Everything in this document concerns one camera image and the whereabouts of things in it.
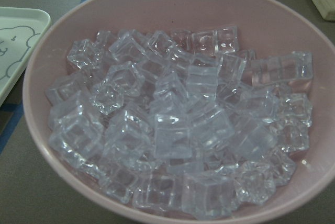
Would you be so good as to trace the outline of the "pink bowl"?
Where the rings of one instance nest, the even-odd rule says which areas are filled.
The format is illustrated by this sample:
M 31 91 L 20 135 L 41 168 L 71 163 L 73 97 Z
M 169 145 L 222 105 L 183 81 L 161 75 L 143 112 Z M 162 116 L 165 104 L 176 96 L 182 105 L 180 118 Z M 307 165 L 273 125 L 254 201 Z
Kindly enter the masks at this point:
M 144 223 L 180 223 L 175 214 L 149 215 L 105 197 L 91 178 L 61 161 L 48 146 L 50 103 L 44 92 L 66 74 L 65 58 L 72 42 L 94 39 L 100 29 L 197 31 L 221 25 L 237 25 L 240 45 L 260 57 L 309 51 L 314 65 L 310 148 L 300 157 L 291 182 L 266 204 L 244 207 L 224 223 L 261 223 L 309 202 L 334 179 L 334 44 L 303 16 L 275 0 L 88 0 L 68 12 L 36 45 L 23 84 L 26 122 L 45 160 L 70 186 L 103 208 Z

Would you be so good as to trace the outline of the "clear ice cubes pile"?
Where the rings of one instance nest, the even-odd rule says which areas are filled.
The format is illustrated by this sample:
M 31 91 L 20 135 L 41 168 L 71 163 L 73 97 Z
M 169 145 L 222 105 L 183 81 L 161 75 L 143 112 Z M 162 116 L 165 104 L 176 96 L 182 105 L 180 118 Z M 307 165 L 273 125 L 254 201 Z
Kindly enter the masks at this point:
M 261 205 L 309 148 L 312 104 L 295 81 L 312 54 L 258 59 L 235 26 L 75 41 L 68 74 L 46 89 L 49 145 L 106 196 L 198 220 Z

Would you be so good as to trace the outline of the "cream bear tray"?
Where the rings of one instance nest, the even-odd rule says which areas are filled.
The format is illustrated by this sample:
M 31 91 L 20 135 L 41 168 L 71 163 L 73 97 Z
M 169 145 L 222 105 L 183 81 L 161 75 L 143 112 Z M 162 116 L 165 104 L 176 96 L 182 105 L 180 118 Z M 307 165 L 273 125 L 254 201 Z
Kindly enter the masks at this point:
M 40 9 L 1 7 L 1 104 L 27 67 L 36 44 L 51 25 Z

